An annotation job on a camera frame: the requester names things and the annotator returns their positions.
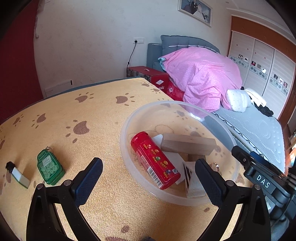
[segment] bowl rim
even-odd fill
[[[180,104],[180,105],[185,105],[188,107],[192,107],[195,108],[209,116],[211,116],[215,121],[217,121],[221,127],[228,133],[228,135],[230,136],[230,139],[233,142],[233,145],[236,146],[236,141],[234,139],[234,137],[232,136],[231,132],[228,130],[228,128],[226,128],[226,126],[221,123],[221,120],[216,117],[215,115],[213,115],[212,113],[207,112],[206,110],[186,103],[186,102],[182,102],[182,101],[156,101],[156,102],[152,102],[152,103],[148,103],[145,104],[141,107],[139,107],[138,109],[136,109],[134,112],[132,112],[129,117],[126,119],[126,121],[124,122],[122,129],[121,129],[121,133],[120,133],[120,150],[121,150],[121,155],[122,157],[127,157],[127,158],[123,158],[124,164],[127,168],[127,170],[129,171],[129,173],[132,175],[132,177],[138,182],[138,184],[140,184],[140,186],[145,189],[146,191],[150,192],[151,194],[153,194],[154,196],[156,196],[157,198],[164,200],[166,202],[169,203],[173,203],[173,204],[178,204],[178,205],[182,205],[182,206],[199,206],[202,204],[206,204],[210,202],[210,199],[208,198],[207,195],[203,196],[203,197],[197,197],[197,198],[186,198],[186,197],[180,197],[180,196],[176,196],[170,193],[167,193],[163,190],[160,190],[159,188],[157,188],[156,186],[154,186],[153,184],[151,184],[149,181],[146,180],[146,178],[143,178],[142,174],[138,171],[137,167],[134,165],[133,161],[131,160],[129,153],[128,153],[128,149],[126,147],[126,127],[128,126],[128,124],[131,122],[131,118],[136,115],[138,112],[142,111],[144,108],[147,107],[151,107],[154,105],[160,105],[160,104]],[[238,173],[239,173],[239,167],[237,167],[239,165],[239,162],[236,162],[236,168],[235,170],[236,173],[234,173],[233,176],[233,181],[235,181],[238,177]]]

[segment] wooden door frame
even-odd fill
[[[296,45],[294,43],[292,43],[290,40],[286,39],[279,33],[275,32],[274,30],[267,28],[266,26],[236,16],[231,16],[231,33],[227,55],[229,54],[230,50],[232,31],[248,35],[264,43],[267,43],[296,63]],[[284,108],[278,118],[278,121],[282,127],[285,127],[288,124],[295,107],[296,76],[294,77],[294,80],[292,82],[290,93],[288,95]]]

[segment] picture frame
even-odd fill
[[[213,8],[202,0],[178,0],[178,11],[212,27]]]

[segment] black cable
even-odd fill
[[[286,206],[284,212],[282,213],[282,215],[276,220],[276,222],[275,222],[271,227],[273,227],[274,225],[276,225],[276,224],[280,221],[280,219],[285,215],[285,212],[287,211],[287,209],[288,209],[288,207],[289,207],[289,204],[290,204],[291,201],[293,200],[294,196],[295,196],[295,194],[292,194],[292,195],[291,195],[290,200],[289,200],[289,202],[288,202],[288,204],[287,204],[287,206]]]
[[[137,45],[137,40],[135,40],[135,47],[133,49],[133,52],[135,51],[135,48],[136,48],[136,45]],[[128,61],[128,65],[126,66],[126,77],[128,77],[128,66],[129,66],[129,62],[131,61],[131,57],[133,55],[133,52],[131,53],[131,56],[130,56],[130,60]]]

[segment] plastic bowl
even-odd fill
[[[179,205],[198,206],[210,202],[208,196],[186,197],[184,181],[160,190],[142,164],[137,160],[131,147],[135,134],[146,131],[150,137],[163,133],[215,138],[217,147],[206,156],[207,163],[217,163],[225,180],[235,181],[239,162],[231,155],[236,142],[229,130],[214,115],[180,101],[153,102],[135,110],[125,121],[120,135],[120,149],[126,168],[135,180],[148,192],[158,198]]]

